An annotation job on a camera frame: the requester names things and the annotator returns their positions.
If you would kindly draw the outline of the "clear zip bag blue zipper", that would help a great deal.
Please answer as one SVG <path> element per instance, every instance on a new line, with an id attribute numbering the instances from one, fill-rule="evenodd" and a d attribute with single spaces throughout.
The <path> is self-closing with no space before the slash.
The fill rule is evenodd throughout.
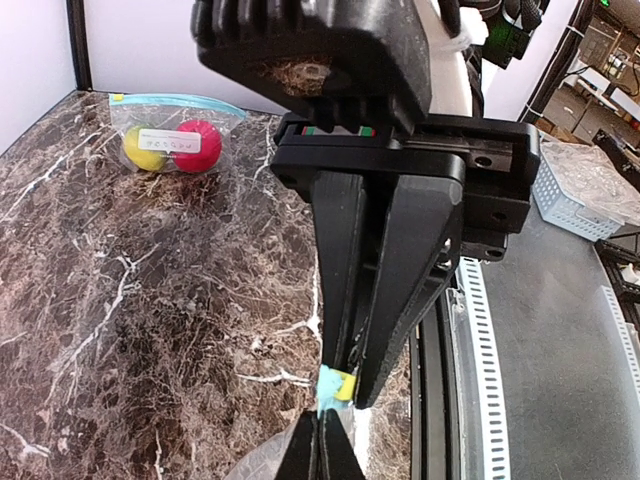
<path id="1" fill-rule="evenodd" d="M 355 384 L 356 377 L 354 375 L 331 369 L 328 366 L 323 365 L 320 368 L 317 382 L 317 409 L 314 411 L 307 410 L 304 412 L 316 413 L 318 418 L 318 427 L 321 414 L 323 412 L 337 412 L 340 418 L 339 412 L 347 409 L 352 402 L 355 392 Z M 260 447 L 247 454 L 231 470 L 227 477 L 229 479 L 275 479 L 276 472 L 284 456 L 296 423 L 285 431 L 273 436 Z M 316 479 L 322 479 L 319 455 Z"/>

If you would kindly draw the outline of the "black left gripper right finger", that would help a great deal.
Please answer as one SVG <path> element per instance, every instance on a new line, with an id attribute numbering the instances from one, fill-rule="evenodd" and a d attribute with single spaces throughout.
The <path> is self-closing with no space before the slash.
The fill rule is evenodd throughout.
<path id="1" fill-rule="evenodd" d="M 325 480 L 365 480 L 337 412 L 323 412 L 319 421 L 319 461 Z"/>

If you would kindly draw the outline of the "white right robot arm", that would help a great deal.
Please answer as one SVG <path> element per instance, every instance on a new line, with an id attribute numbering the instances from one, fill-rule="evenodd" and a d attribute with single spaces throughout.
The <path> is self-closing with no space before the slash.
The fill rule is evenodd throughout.
<path id="1" fill-rule="evenodd" d="M 498 261 L 530 210 L 534 127 L 479 101 L 457 1 L 198 1 L 199 61 L 283 106 L 271 169 L 313 212 L 323 363 L 374 404 L 462 257 Z"/>

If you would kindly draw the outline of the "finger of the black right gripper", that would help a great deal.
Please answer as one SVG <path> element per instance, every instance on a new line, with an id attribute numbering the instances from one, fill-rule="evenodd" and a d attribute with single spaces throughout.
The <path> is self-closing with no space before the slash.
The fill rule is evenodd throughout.
<path id="1" fill-rule="evenodd" d="M 361 175 L 321 172 L 312 186 L 312 210 L 323 294 L 322 363 L 347 371 L 367 194 Z"/>
<path id="2" fill-rule="evenodd" d="M 388 207 L 361 352 L 355 406 L 375 403 L 411 330 L 459 263 L 463 186 L 402 175 Z"/>

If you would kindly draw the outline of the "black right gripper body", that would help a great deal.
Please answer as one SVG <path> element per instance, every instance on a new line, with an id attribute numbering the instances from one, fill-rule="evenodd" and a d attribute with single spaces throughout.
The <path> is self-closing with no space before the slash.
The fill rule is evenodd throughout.
<path id="1" fill-rule="evenodd" d="M 508 237 L 521 232 L 540 166 L 538 130 L 525 123 L 432 114 L 400 138 L 392 128 L 342 128 L 326 133 L 292 113 L 274 135 L 271 170 L 289 189 L 310 199 L 320 171 L 451 178 L 464 187 L 462 254 L 503 259 Z"/>

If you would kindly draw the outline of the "red toy apple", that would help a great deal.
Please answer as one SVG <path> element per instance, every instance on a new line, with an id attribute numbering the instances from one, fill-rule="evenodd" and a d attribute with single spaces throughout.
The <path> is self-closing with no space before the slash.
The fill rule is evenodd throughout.
<path id="1" fill-rule="evenodd" d="M 197 150 L 174 154 L 174 163 L 178 169 L 186 173 L 204 173 L 212 169 L 222 152 L 222 136 L 218 129 L 205 120 L 189 120 L 180 124 L 177 131 L 189 133 L 193 140 L 197 134 L 199 139 Z"/>

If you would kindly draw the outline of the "clear zip bag yellow slider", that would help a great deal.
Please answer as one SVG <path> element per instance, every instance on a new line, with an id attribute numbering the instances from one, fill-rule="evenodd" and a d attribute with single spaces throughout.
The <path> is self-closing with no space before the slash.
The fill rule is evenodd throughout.
<path id="1" fill-rule="evenodd" d="M 212 123 L 222 136 L 222 152 L 213 170 L 228 153 L 233 130 L 247 118 L 247 113 L 227 102 L 187 94 L 123 94 L 109 95 L 111 126 L 120 142 L 119 160 L 133 172 L 182 172 L 174 163 L 176 152 L 193 152 L 199 139 L 177 127 L 189 120 Z"/>

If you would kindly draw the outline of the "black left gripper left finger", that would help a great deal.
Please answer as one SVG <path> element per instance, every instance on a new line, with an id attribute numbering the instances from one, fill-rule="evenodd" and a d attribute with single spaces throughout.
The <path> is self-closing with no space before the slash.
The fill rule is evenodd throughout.
<path id="1" fill-rule="evenodd" d="M 318 473 L 318 418 L 303 412 L 275 475 L 275 480 L 314 480 Z"/>

